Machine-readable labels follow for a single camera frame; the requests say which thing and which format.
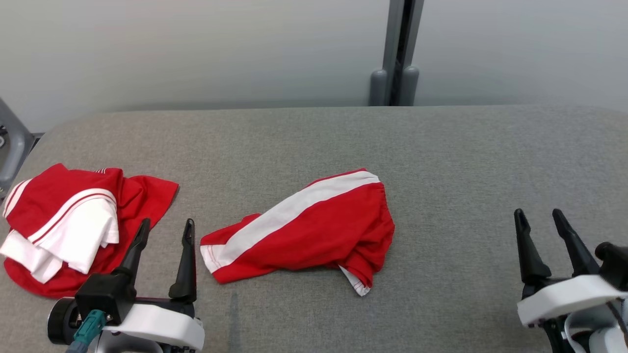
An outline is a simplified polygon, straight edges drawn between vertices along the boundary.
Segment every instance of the gray felt surface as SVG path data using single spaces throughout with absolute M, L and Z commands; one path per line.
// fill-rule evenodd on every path
M 204 352 L 549 352 L 525 329 L 512 213 L 522 207 L 555 275 L 570 263 L 563 209 L 590 249 L 628 245 L 628 116 L 589 107 L 377 107 L 130 112 L 46 134 L 17 181 L 54 163 L 123 168 L 181 185 L 151 233 L 137 282 L 166 296 L 187 217 L 197 237 L 264 212 L 311 181 L 366 167 L 397 230 L 374 287 L 312 269 L 219 285 L 197 253 Z M 5 221 L 0 232 L 6 234 Z M 63 352 L 53 302 L 0 273 L 2 351 Z

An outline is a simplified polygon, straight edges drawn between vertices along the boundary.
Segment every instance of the garment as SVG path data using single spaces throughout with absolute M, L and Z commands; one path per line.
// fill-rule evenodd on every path
M 328 266 L 341 269 L 363 296 L 393 233 L 384 185 L 360 169 L 317 180 L 264 214 L 206 235 L 200 252 L 219 283 Z
M 177 189 L 152 176 L 124 178 L 119 168 L 53 165 L 6 197 L 11 230 L 0 247 L 4 268 L 31 293 L 74 296 L 90 274 L 120 265 L 141 221 L 150 218 L 153 227 Z

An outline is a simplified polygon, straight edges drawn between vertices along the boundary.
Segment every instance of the gray partition foot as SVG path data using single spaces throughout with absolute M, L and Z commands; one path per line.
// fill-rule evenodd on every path
M 388 73 L 385 70 L 375 70 L 371 74 L 371 93 L 369 106 L 381 107 L 386 105 L 386 82 Z
M 19 168 L 31 150 L 35 138 L 13 111 L 0 98 L 0 122 L 6 127 L 11 139 L 9 155 L 0 170 L 0 197 L 6 196 Z
M 401 85 L 399 86 L 399 106 L 411 107 L 414 105 L 414 96 L 416 95 L 416 84 L 418 80 L 418 68 L 408 66 L 403 69 L 403 73 L 401 74 Z

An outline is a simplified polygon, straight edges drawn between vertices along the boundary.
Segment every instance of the white partition panel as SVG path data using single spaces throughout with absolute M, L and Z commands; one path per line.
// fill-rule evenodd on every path
M 122 109 L 363 106 L 386 0 L 3 0 L 0 97 L 34 132 Z
M 627 13 L 619 0 L 425 0 L 414 104 L 628 111 Z

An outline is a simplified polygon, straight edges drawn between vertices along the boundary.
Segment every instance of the teal cable connector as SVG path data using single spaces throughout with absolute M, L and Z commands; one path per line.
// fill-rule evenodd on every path
M 74 334 L 74 342 L 70 344 L 66 353 L 86 353 L 89 344 L 100 335 L 106 323 L 107 319 L 103 311 L 92 310 Z

